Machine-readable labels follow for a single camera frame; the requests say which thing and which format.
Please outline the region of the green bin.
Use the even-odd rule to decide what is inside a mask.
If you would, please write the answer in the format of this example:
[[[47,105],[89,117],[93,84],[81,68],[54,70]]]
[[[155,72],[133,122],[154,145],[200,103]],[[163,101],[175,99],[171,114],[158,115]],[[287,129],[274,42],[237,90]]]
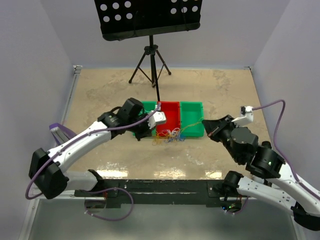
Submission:
[[[138,100],[134,100],[133,101],[134,105],[133,105],[133,111],[137,111],[138,113],[140,111],[146,112],[146,113],[150,113],[151,111],[153,111],[156,107],[156,102],[155,101],[138,101]],[[156,133],[156,128],[153,129],[152,132],[152,136],[154,136]]]
[[[187,138],[202,138],[204,136],[203,103],[198,101],[180,102],[180,129]]]

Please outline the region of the red bin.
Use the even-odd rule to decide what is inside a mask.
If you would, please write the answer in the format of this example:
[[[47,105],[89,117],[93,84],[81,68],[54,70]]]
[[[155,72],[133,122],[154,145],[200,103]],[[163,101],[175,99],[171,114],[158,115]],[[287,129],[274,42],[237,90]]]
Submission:
[[[168,133],[168,130],[173,131],[176,128],[181,128],[180,102],[161,101],[160,103],[160,109],[165,114],[166,123],[158,125],[156,127],[156,133],[160,137],[164,137]]]

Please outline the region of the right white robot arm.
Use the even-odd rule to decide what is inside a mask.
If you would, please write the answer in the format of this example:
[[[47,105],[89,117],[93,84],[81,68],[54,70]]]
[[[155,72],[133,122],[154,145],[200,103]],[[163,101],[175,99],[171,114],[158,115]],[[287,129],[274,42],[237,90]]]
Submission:
[[[276,185],[276,188],[229,171],[221,190],[226,196],[240,194],[271,204],[293,216],[300,226],[319,231],[320,194],[309,193],[300,181],[294,179],[289,163],[272,149],[268,141],[259,143],[258,136],[247,128],[253,120],[253,113],[249,112],[237,118],[226,115],[217,120],[204,119],[202,124],[207,136],[222,143],[237,164],[244,165],[253,176]]]

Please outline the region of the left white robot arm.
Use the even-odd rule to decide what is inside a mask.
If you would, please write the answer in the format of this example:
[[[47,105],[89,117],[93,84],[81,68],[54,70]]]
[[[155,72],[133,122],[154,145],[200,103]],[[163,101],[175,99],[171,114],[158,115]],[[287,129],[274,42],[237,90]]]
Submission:
[[[103,113],[86,130],[67,142],[47,151],[42,148],[35,150],[25,197],[28,200],[35,198],[30,196],[32,185],[49,200],[68,190],[84,190],[92,196],[99,196],[104,184],[95,171],[70,172],[69,168],[94,148],[127,131],[134,133],[138,141],[151,136],[157,125],[166,122],[166,116],[160,109],[161,104],[158,103],[154,110],[146,113],[144,105],[131,97],[122,106]]]

